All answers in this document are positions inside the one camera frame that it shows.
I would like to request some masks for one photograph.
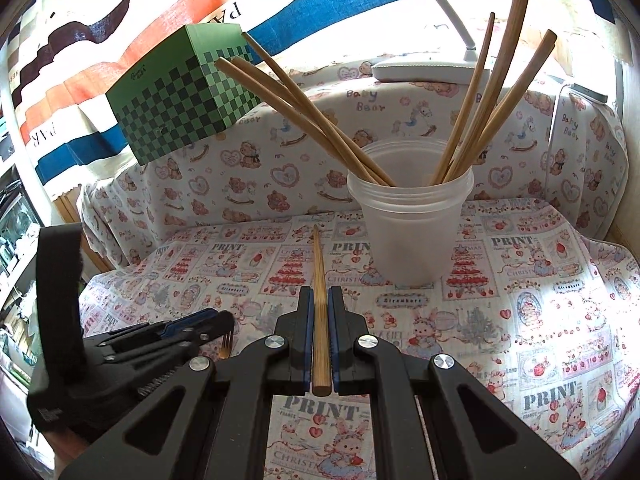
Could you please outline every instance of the red stripe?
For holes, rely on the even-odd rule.
[[[25,111],[20,126],[25,144],[29,132],[51,118],[54,112],[104,94],[129,68],[181,26],[197,23],[220,8],[226,0],[179,0],[156,18],[127,47],[117,62],[100,62],[82,70],[46,91],[44,99]]]

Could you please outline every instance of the checkered pattern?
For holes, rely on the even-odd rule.
[[[146,164],[199,139],[222,132],[260,103],[254,94],[213,65],[219,57],[242,56],[247,46],[204,52],[174,67],[116,112],[139,164]]]

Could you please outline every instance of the white lamp arm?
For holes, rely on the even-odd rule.
[[[436,0],[436,3],[447,15],[449,21],[451,21],[453,27],[456,29],[460,38],[462,38],[462,41],[466,45],[465,61],[475,61],[478,58],[476,55],[476,42],[471,37],[471,34],[469,34],[469,31],[466,30],[465,24],[462,23],[462,20],[453,7],[451,7],[448,0]]]

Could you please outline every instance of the wooden shelf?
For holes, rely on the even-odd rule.
[[[34,242],[29,248],[28,252],[20,259],[18,264],[14,267],[14,270],[9,274],[8,283],[0,289],[0,308],[4,306],[4,302],[11,294],[16,283],[27,269],[31,261],[36,257],[36,251],[38,249],[38,243]]]
[[[7,160],[0,160],[0,176],[3,176],[15,164],[15,153],[9,155]]]

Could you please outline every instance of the striped curtain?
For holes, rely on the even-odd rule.
[[[275,55],[395,1],[34,0],[8,43],[22,140],[46,191],[56,198],[77,184],[113,176],[133,160],[104,94],[180,26],[237,22]],[[613,21],[606,0],[590,1],[597,15]]]

